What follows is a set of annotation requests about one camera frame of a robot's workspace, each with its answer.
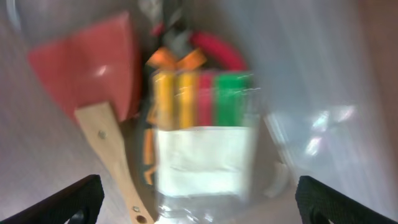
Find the wooden handle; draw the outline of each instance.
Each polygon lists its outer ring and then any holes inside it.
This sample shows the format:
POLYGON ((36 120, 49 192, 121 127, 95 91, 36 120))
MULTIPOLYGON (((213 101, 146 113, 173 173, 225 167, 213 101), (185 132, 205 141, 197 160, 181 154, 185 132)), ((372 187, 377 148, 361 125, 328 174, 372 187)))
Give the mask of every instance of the wooden handle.
POLYGON ((124 139, 109 103, 100 103, 75 111, 87 141, 111 173, 123 195, 133 223, 153 224, 132 181, 127 165, 124 139))

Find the metal surface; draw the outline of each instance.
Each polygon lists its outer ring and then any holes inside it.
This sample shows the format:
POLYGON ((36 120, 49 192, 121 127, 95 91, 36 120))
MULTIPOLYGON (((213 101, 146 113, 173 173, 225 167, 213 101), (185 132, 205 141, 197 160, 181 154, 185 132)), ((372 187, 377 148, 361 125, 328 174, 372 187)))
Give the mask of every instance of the metal surface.
MULTIPOLYGON (((264 111, 271 115, 266 120, 275 121, 271 125, 274 131, 278 128, 284 131, 274 137, 282 149, 280 152, 290 157, 285 161, 294 168, 294 174, 310 174, 397 220, 396 155, 385 138, 377 84, 365 66, 369 62, 355 3, 347 0, 191 3, 195 9, 192 11, 195 28, 218 34, 237 46, 257 75, 264 111), (351 106, 355 113, 338 128, 323 123, 311 129, 310 121, 331 118, 328 114, 336 106, 351 106), (303 156, 305 146, 316 137, 313 131, 322 130, 326 133, 322 138, 327 147, 319 149, 316 156, 303 156)), ((147 35, 150 22, 143 19, 135 2, 130 0, 20 0, 17 6, 22 36, 11 28, 5 5, 0 2, 0 219, 88 174, 99 174, 105 200, 98 223, 129 223, 114 181, 78 128, 44 92, 25 55, 32 45, 128 9, 141 34, 147 58, 155 46, 147 35)), ((384 86, 386 77, 382 77, 384 86)), ((391 100, 396 99, 394 92, 385 92, 384 99, 387 96, 390 100, 383 103, 394 104, 391 100)), ((394 111, 388 106, 386 110, 394 111)), ((388 115, 389 119, 396 117, 396 113, 388 115)), ((278 157, 264 125, 259 136, 258 150, 262 156, 256 156, 252 209, 239 216, 237 223, 297 223, 294 188, 273 199, 256 193, 270 184, 278 157)), ((310 145, 319 141, 315 139, 310 145)), ((313 148, 309 151, 310 155, 315 152, 313 148)))

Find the yellow marker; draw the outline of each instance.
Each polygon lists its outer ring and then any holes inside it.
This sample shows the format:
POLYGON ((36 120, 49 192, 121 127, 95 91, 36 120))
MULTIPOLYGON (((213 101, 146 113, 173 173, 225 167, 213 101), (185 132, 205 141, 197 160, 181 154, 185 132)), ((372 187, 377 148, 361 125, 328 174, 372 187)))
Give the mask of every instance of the yellow marker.
POLYGON ((174 128, 173 82, 174 73, 172 72, 159 72, 154 77, 157 125, 163 130, 174 128))
POLYGON ((178 79, 179 89, 179 125, 180 128, 190 128, 195 125, 195 93, 196 75, 193 72, 186 72, 178 79))

